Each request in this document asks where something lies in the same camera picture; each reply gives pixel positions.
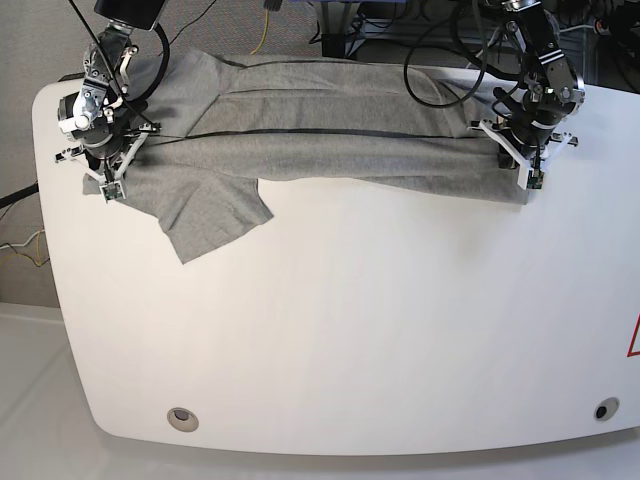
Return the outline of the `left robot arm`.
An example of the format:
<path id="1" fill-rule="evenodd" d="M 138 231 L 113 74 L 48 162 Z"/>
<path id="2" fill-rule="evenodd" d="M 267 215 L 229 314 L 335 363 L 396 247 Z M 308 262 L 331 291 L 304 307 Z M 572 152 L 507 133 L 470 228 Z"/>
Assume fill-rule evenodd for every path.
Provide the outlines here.
<path id="1" fill-rule="evenodd" d="M 489 62 L 489 39 L 483 21 L 490 20 L 515 49 L 516 73 L 503 72 Z M 502 164 L 517 169 L 523 189 L 539 189 L 545 167 L 554 155 L 573 142 L 570 134 L 556 134 L 556 127 L 584 104 L 584 80 L 560 47 L 549 15 L 540 1 L 458 1 L 444 21 L 453 46 L 479 68 L 478 77 L 463 96 L 448 103 L 431 103 L 414 93 L 409 63 L 414 51 L 433 31 L 428 28 L 409 48 L 403 64 L 407 93 L 419 105 L 445 110 L 471 99 L 489 74 L 513 83 L 509 91 L 496 87 L 491 109 L 496 119 L 474 122 L 511 159 Z"/>

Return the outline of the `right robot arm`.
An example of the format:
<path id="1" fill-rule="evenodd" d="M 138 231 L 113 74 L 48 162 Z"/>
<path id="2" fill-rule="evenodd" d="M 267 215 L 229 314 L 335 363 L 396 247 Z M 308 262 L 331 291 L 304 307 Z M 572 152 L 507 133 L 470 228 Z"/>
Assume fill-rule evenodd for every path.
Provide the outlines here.
<path id="1" fill-rule="evenodd" d="M 57 162 L 86 160 L 86 174 L 97 182 L 105 200 L 123 199 L 123 179 L 137 151 L 161 124 L 143 111 L 147 100 L 159 87 L 170 59 L 170 43 L 159 19 L 164 1 L 98 1 L 94 11 L 108 20 L 95 34 L 75 2 L 69 3 L 88 33 L 91 43 L 83 55 L 84 77 L 77 93 L 60 100 L 58 126 L 78 145 L 55 156 Z M 161 61 L 151 84 L 131 98 L 128 74 L 139 47 L 132 43 L 136 30 L 154 32 L 161 43 Z"/>

